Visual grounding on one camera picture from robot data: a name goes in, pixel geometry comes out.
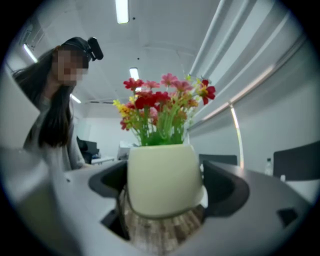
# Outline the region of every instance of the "red flower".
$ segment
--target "red flower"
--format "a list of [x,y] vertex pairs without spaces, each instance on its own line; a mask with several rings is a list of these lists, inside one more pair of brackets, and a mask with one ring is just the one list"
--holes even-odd
[[209,84],[209,80],[208,79],[203,79],[202,80],[202,84],[207,87],[208,84]]
[[147,80],[144,84],[143,84],[144,87],[147,87],[147,88],[160,88],[160,84],[158,84],[157,82],[155,81],[149,81]]
[[125,85],[125,88],[131,89],[131,91],[134,91],[136,88],[141,87],[143,85],[144,81],[141,79],[138,79],[137,81],[133,78],[130,78],[128,81],[124,81],[123,84]]
[[122,129],[122,130],[127,130],[127,131],[129,131],[129,129],[127,128],[127,123],[125,122],[124,119],[121,120],[120,125],[121,125],[121,129]]
[[161,112],[160,104],[154,105],[154,108],[156,109],[156,111]]
[[168,95],[168,92],[161,92],[161,91],[157,91],[154,94],[154,97],[156,99],[156,102],[159,102],[160,104],[165,104],[167,101],[170,101],[171,98]]
[[203,79],[200,89],[198,89],[197,94],[202,97],[203,104],[206,105],[209,102],[209,99],[214,100],[216,88],[214,86],[208,86],[209,80]]
[[136,93],[138,98],[135,101],[137,109],[141,110],[144,107],[153,107],[156,103],[156,98],[151,91],[140,91]]
[[129,109],[132,109],[132,110],[134,110],[136,107],[135,107],[135,105],[132,103],[132,102],[128,102],[127,104],[125,104],[125,106],[127,107],[127,108],[129,108]]

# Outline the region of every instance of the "flower pot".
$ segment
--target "flower pot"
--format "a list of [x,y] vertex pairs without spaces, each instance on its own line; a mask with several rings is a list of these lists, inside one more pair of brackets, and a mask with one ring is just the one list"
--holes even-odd
[[129,202],[143,217],[178,215],[203,197],[199,160],[189,144],[134,147],[127,168]]

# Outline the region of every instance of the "fluorescent light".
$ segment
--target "fluorescent light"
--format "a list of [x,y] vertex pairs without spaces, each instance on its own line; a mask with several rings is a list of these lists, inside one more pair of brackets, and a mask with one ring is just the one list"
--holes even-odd
[[115,0],[115,10],[118,24],[129,22],[128,0]]
[[236,116],[235,109],[233,107],[231,107],[231,113],[232,113],[232,117],[233,117],[233,121],[234,121],[234,126],[235,126],[235,128],[239,129],[238,119]]
[[136,67],[132,67],[129,69],[129,71],[130,76],[137,81],[139,79],[138,69]]
[[38,60],[37,58],[34,56],[34,54],[32,53],[32,51],[30,50],[30,48],[28,47],[28,45],[26,43],[23,44],[23,48],[25,49],[26,53],[29,54],[30,58],[37,63]]
[[71,99],[73,99],[76,103],[81,103],[81,101],[76,97],[76,96],[74,96],[73,94],[70,94],[70,97],[71,97]]
[[242,144],[242,138],[241,138],[241,133],[240,133],[240,128],[239,128],[239,123],[238,123],[238,119],[237,119],[237,115],[236,115],[236,111],[235,111],[234,107],[231,106],[230,108],[231,108],[231,114],[232,114],[233,121],[234,121],[234,126],[235,126],[235,129],[236,129],[236,135],[238,137],[238,142],[239,142],[240,167],[243,169],[245,167],[244,147],[243,147],[243,144]]

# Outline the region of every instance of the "desk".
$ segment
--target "desk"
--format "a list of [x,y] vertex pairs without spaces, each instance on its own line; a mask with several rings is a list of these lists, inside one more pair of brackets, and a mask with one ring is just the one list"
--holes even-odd
[[108,161],[114,161],[115,158],[112,156],[105,156],[105,157],[101,157],[101,158],[97,158],[97,159],[92,159],[91,164],[92,165],[102,165],[104,162],[108,162]]

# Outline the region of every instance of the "bottle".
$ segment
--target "bottle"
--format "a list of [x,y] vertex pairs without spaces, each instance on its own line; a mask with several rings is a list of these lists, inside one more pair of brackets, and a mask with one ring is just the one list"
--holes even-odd
[[266,160],[264,174],[265,175],[269,175],[269,176],[272,176],[274,174],[273,166],[272,166],[272,163],[271,163],[271,158],[268,158]]

